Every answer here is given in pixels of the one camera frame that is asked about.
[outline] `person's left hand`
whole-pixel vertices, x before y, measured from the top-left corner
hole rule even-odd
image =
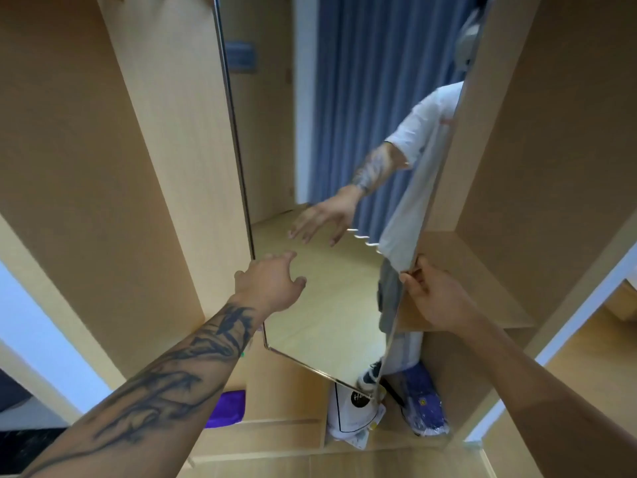
[[[296,252],[267,254],[250,262],[248,270],[235,273],[235,295],[231,300],[250,306],[267,317],[290,307],[301,296],[307,279],[290,278],[290,264]]]

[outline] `blue sign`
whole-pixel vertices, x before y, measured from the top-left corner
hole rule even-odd
[[[254,45],[247,42],[226,42],[228,72],[256,72],[257,54]]]

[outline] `white t-shirt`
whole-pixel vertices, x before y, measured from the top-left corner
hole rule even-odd
[[[462,82],[440,87],[420,101],[386,141],[399,148],[413,176],[383,234],[378,251],[397,272],[409,270],[443,152],[447,147]]]

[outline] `reflected floor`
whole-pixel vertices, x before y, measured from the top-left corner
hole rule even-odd
[[[265,253],[295,250],[292,280],[307,277],[299,301],[266,322],[267,343],[278,352],[355,386],[357,376],[385,351],[378,330],[376,300],[383,257],[376,247],[347,232],[333,248],[334,231],[327,225],[304,245],[288,240],[287,232],[299,211],[290,211],[252,225],[257,258]]]

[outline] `mirror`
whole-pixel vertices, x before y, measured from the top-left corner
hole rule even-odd
[[[218,1],[255,256],[308,280],[267,346],[371,395],[486,0]]]

